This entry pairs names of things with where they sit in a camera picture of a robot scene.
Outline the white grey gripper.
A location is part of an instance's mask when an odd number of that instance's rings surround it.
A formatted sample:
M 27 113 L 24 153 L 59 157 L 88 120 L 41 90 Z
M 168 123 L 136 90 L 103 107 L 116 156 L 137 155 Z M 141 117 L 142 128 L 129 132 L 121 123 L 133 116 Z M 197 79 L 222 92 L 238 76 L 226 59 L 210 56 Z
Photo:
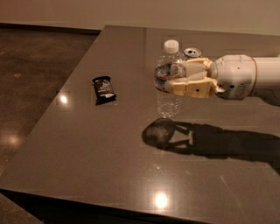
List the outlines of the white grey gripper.
M 246 55 L 226 55 L 214 63 L 209 58 L 181 60 L 178 76 L 164 89 L 173 95 L 206 99 L 214 94 L 223 100 L 243 100 L 256 81 L 256 63 Z

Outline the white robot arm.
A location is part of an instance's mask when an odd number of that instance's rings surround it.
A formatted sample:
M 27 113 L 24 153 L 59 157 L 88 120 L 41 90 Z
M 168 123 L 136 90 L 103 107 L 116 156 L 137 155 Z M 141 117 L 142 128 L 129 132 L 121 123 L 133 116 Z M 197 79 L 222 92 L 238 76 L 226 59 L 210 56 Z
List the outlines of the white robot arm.
M 179 62 L 171 69 L 174 76 L 164 84 L 170 94 L 223 100 L 258 97 L 280 106 L 280 59 L 226 55 L 215 61 L 207 58 Z

